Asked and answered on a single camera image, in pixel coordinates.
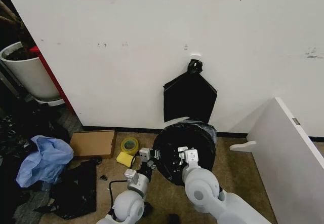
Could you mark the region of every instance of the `black cable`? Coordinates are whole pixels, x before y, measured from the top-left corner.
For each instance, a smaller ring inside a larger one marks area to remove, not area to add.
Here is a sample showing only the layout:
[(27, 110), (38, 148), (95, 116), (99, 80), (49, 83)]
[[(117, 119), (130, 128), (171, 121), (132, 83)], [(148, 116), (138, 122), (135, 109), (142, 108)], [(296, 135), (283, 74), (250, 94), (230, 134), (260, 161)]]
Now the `black cable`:
[(113, 206), (113, 196), (112, 196), (111, 184), (114, 182), (127, 182), (127, 180), (114, 180), (109, 183), (109, 192), (110, 192), (110, 200), (111, 200), (110, 210), (112, 209), (112, 206)]
[(134, 159), (136, 158), (136, 155), (133, 156), (132, 161), (131, 161), (131, 169), (133, 168), (133, 164), (135, 163)]
[(135, 159), (136, 157), (138, 157), (139, 155), (140, 155), (140, 153), (139, 153), (139, 151), (137, 151), (137, 152), (135, 153), (135, 155), (133, 156), (132, 161), (131, 161), (131, 169), (133, 168), (133, 164), (135, 163), (134, 159)]

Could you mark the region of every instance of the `wall baseboard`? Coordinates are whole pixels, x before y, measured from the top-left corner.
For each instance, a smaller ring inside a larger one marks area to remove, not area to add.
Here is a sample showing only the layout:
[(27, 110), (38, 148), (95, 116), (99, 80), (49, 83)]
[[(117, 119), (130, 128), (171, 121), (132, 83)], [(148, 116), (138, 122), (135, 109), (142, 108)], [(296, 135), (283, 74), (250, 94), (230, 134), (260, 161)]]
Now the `wall baseboard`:
[(310, 136), (309, 138), (313, 142), (324, 142), (324, 137)]
[[(100, 126), (83, 126), (85, 131), (94, 131), (94, 130), (108, 130), (114, 129), (117, 132), (134, 132), (134, 133), (150, 133), (150, 134), (159, 134), (162, 129), (147, 129), (147, 128), (124, 128), (124, 127), (100, 127)], [(217, 137), (226, 137), (226, 138), (246, 138), (247, 133), (230, 133), (230, 132), (217, 132)], [(324, 142), (324, 137), (309, 137), (313, 142)]]

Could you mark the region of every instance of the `tape roll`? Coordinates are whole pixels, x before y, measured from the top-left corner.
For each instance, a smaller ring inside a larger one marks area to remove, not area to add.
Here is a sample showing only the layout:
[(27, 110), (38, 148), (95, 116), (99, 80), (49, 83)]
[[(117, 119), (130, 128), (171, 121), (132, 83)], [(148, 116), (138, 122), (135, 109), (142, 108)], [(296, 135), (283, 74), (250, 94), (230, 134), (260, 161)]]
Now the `tape roll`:
[(138, 151), (138, 146), (138, 140), (134, 137), (127, 137), (120, 144), (121, 150), (132, 156)]

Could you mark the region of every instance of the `white board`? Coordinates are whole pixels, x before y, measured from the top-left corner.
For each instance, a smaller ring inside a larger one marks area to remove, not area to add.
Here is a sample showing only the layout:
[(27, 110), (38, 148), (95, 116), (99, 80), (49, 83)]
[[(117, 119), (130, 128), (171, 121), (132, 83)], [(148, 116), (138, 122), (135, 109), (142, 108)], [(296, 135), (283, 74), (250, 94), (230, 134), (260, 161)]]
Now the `white board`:
[(279, 224), (324, 223), (324, 159), (280, 98), (248, 134)]
[(280, 96), (324, 136), (324, 0), (12, 2), (86, 126), (164, 128), (163, 85), (199, 52), (218, 131), (247, 133)]

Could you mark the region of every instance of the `cardboard box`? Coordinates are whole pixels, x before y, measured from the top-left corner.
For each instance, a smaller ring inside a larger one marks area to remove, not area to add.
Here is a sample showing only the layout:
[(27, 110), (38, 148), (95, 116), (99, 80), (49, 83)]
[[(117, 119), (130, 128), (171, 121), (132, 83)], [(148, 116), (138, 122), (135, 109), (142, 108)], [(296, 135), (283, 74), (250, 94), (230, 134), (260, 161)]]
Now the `cardboard box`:
[(112, 158), (115, 141), (114, 130), (86, 131), (74, 133), (70, 146), (76, 158), (89, 159), (95, 156)]

